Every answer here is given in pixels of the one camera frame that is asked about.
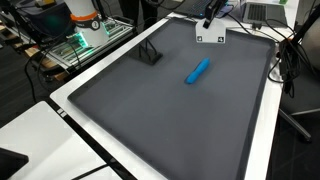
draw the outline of table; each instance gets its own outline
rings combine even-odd
[[[298,9],[299,1],[288,1],[285,6],[288,25],[293,28],[295,17]],[[183,17],[174,13],[169,16]],[[223,18],[223,23],[226,27],[239,27],[232,19]],[[128,171],[130,171],[138,179],[165,179],[163,175],[154,170],[151,166],[145,163],[142,159],[136,156],[133,152],[122,145],[116,138],[102,129],[89,117],[73,106],[67,97],[78,87],[95,76],[105,67],[117,60],[120,56],[137,45],[145,37],[162,26],[167,19],[162,19],[148,30],[141,33],[139,36],[123,45],[121,48],[114,51],[112,54],[105,57],[103,60],[92,66],[90,69],[83,72],[81,75],[62,86],[60,89],[53,92],[50,97],[64,111],[66,111],[78,124],[80,124],[93,138],[95,138],[113,157],[115,157]],[[291,34],[288,29],[278,29],[285,35]],[[280,35],[276,34],[267,27],[263,27],[261,31],[268,33],[271,36],[281,40]],[[256,123],[255,134],[252,141],[250,157],[248,160],[246,180],[265,179],[268,169],[269,156],[272,147],[273,134],[277,120],[278,108],[281,98],[281,86],[267,80],[265,90],[262,97],[260,111]]]
[[[106,164],[45,102],[1,128],[0,147],[29,157],[10,179],[72,179]],[[85,179],[121,178],[106,167]]]

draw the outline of orange object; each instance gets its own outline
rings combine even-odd
[[[71,14],[71,19],[73,21],[87,21],[90,19],[95,18],[98,15],[97,11],[93,12],[92,14],[86,15],[86,16],[75,16],[73,14]]]

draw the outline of laptop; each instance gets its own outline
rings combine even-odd
[[[10,178],[28,162],[28,156],[0,148],[0,179]]]
[[[211,0],[185,0],[185,2],[173,12],[202,19],[207,5]]]
[[[285,10],[282,5],[256,3],[254,0],[240,0],[240,9],[242,13],[242,21],[249,24],[267,25],[267,19],[275,19],[276,21],[268,21],[273,27],[287,27],[287,19]]]

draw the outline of black floor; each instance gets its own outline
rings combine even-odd
[[[117,0],[108,2],[112,14],[121,15]],[[159,10],[159,16],[166,14],[168,11]],[[0,49],[0,128],[34,105],[30,85],[23,71],[26,61],[23,55],[18,55],[11,47]],[[49,100],[50,93],[40,86],[34,70],[31,67],[28,70],[35,85],[37,100]],[[62,84],[51,83],[47,86],[53,91]],[[285,120],[278,118],[267,179],[320,180],[319,117],[319,114],[297,117],[313,137],[310,144],[305,143]]]

